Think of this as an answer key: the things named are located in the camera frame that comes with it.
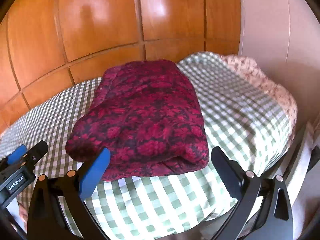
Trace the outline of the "person left hand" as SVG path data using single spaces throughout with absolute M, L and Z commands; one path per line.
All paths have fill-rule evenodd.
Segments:
M 20 202 L 18 202 L 18 211 L 19 211 L 19 216 L 23 222 L 24 228 L 25 230 L 27 230 L 28 211 Z

